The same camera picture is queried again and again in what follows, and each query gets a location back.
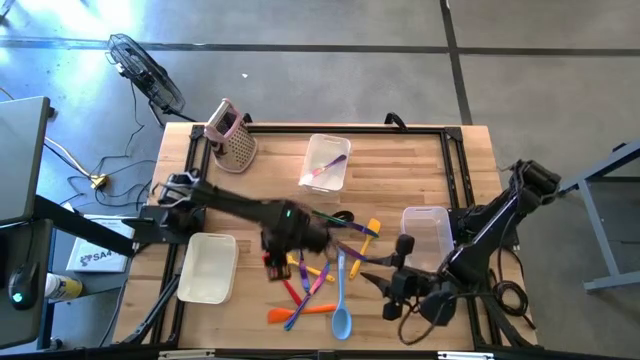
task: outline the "wooden table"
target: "wooden table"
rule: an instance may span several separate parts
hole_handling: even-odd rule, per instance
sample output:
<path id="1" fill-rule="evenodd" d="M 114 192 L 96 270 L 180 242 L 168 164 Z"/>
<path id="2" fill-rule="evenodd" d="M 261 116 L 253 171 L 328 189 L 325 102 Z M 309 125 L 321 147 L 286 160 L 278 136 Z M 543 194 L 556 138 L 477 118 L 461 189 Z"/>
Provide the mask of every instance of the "wooden table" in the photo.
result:
<path id="1" fill-rule="evenodd" d="M 183 171 L 191 126 L 167 124 L 153 177 L 154 184 L 166 181 L 171 173 Z M 501 192 L 489 131 L 485 126 L 463 126 L 462 133 L 476 203 L 486 204 Z M 437 136 L 336 135 L 348 138 L 352 149 L 345 185 L 336 197 L 309 194 L 297 185 L 309 134 L 256 136 L 259 151 L 244 174 L 229 174 L 212 164 L 207 180 L 248 197 L 289 198 L 325 213 L 350 210 L 356 220 L 365 224 L 375 217 L 382 223 L 382 228 L 380 238 L 369 247 L 369 255 L 386 256 L 393 251 L 404 208 L 419 205 L 450 206 Z M 459 176 L 458 162 L 453 163 L 456 166 L 454 172 Z M 237 240 L 240 255 L 233 292 L 230 300 L 222 305 L 186 304 L 180 348 L 472 349 L 465 300 L 459 300 L 457 314 L 447 327 L 436 328 L 422 342 L 407 347 L 397 339 L 399 320 L 388 322 L 382 319 L 385 301 L 379 290 L 361 276 L 348 281 L 346 285 L 347 306 L 353 315 L 353 332 L 348 340 L 339 341 L 333 337 L 332 314 L 303 315 L 289 332 L 283 330 L 283 324 L 268 325 L 266 314 L 269 309 L 295 309 L 295 304 L 281 283 L 269 283 L 266 280 L 258 226 L 208 210 L 205 231 L 230 234 Z M 356 232 L 340 236 L 356 249 L 364 240 L 364 236 Z M 166 245 L 152 245 L 133 260 L 114 341 L 130 334 L 157 299 L 166 253 Z M 321 256 L 309 255 L 306 258 L 318 268 L 324 262 Z M 439 263 L 438 256 L 434 256 L 432 262 L 435 269 Z M 517 263 L 510 256 L 503 256 L 503 262 L 505 278 L 523 285 Z M 334 276 L 337 275 L 335 268 L 333 266 L 331 272 Z M 370 264 L 362 265 L 360 271 L 387 278 L 391 274 L 390 269 Z M 300 294 L 303 293 L 297 271 L 294 271 L 291 283 Z M 326 283 L 312 298 L 310 305 L 337 303 L 337 292 L 337 283 Z M 478 304 L 483 334 L 488 339 L 486 313 L 480 301 Z M 170 328 L 173 304 L 170 303 L 167 309 L 164 332 Z M 510 319 L 527 340 L 537 342 L 535 333 L 523 319 Z M 412 316 L 405 327 L 405 337 L 413 338 L 427 326 L 428 323 L 420 316 Z"/>

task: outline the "white plastic container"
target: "white plastic container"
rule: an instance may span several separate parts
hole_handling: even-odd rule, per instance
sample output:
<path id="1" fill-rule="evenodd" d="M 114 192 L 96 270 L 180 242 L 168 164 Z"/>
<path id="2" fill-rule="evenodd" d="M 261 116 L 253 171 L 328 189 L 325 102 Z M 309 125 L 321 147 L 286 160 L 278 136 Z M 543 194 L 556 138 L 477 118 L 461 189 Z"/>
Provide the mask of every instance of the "white plastic container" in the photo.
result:
<path id="1" fill-rule="evenodd" d="M 406 265 L 435 271 L 453 250 L 449 213 L 441 206 L 408 207 L 402 213 L 402 233 L 416 239 Z"/>
<path id="2" fill-rule="evenodd" d="M 237 262 L 238 246 L 233 236 L 193 234 L 178 284 L 178 298 L 206 304 L 229 300 Z"/>
<path id="3" fill-rule="evenodd" d="M 307 147 L 307 154 L 304 157 L 300 180 L 313 170 L 329 164 L 340 155 L 346 155 L 347 158 L 309 182 L 301 182 L 300 186 L 322 194 L 335 194 L 340 191 L 344 186 L 350 152 L 351 142 L 348 139 L 323 134 L 312 135 Z"/>

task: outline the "concrete floor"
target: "concrete floor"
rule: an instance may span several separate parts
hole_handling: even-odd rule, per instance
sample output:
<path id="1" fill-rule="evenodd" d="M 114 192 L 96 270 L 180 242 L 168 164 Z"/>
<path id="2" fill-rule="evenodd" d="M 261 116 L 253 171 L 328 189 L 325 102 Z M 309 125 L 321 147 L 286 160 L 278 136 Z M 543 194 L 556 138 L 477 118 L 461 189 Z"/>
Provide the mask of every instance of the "concrete floor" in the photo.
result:
<path id="1" fill-rule="evenodd" d="M 459 46 L 640 48 L 640 3 L 626 0 L 450 0 Z M 437 0 L 78 1 L 18 0 L 3 38 L 239 44 L 446 46 Z M 15 97 L 46 95 L 59 110 L 47 129 L 87 166 L 120 154 L 133 122 L 126 80 L 102 50 L 0 47 L 0 86 Z M 256 121 L 461 123 L 446 54 L 158 51 L 151 55 L 182 90 L 185 113 L 206 119 L 228 96 Z M 638 57 L 461 56 L 474 124 L 488 125 L 499 166 L 533 158 L 562 176 L 579 173 L 623 141 L 640 136 Z M 131 159 L 155 158 L 162 132 L 138 93 Z M 148 181 L 152 165 L 115 178 L 119 193 Z M 38 191 L 74 194 L 73 171 L 45 151 Z M 88 191 L 85 184 L 79 185 Z M 76 199 L 88 213 L 130 212 Z M 527 292 L 542 345 L 612 356 L 640 354 L 640 286 L 586 295 L 582 282 L 606 274 L 586 212 L 570 195 L 520 226 Z M 54 335 L 66 346 L 95 346 L 114 293 L 58 305 Z M 24 346 L 10 351 L 29 349 Z"/>

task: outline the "orange spoon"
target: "orange spoon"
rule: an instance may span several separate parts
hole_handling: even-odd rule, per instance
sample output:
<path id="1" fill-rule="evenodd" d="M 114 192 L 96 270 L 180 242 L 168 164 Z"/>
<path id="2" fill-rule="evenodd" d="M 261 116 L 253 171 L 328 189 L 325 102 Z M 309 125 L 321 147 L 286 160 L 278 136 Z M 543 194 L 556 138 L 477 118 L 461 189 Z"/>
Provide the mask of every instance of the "orange spoon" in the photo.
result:
<path id="1" fill-rule="evenodd" d="M 320 305 L 320 306 L 312 306 L 310 308 L 306 308 L 302 310 L 302 314 L 320 314 L 325 312 L 332 312 L 335 310 L 336 310 L 336 304 Z M 285 322 L 287 321 L 287 319 L 289 319 L 289 317 L 291 317 L 291 315 L 293 315 L 294 312 L 296 311 L 284 309 L 284 308 L 271 309 L 267 313 L 267 323 L 275 324 L 279 322 Z"/>

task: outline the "black fan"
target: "black fan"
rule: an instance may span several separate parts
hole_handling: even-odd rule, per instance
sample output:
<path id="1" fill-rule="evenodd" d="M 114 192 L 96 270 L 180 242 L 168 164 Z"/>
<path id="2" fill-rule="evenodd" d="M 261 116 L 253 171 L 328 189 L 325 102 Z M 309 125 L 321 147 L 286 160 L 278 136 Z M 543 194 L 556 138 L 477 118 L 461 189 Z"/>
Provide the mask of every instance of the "black fan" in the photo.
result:
<path id="1" fill-rule="evenodd" d="M 110 63 L 115 65 L 120 75 L 131 82 L 149 99 L 149 109 L 158 125 L 164 124 L 158 118 L 154 105 L 163 113 L 176 115 L 185 120 L 196 122 L 182 115 L 185 101 L 178 87 L 167 75 L 167 70 L 155 60 L 138 43 L 125 34 L 115 34 L 108 42 Z"/>

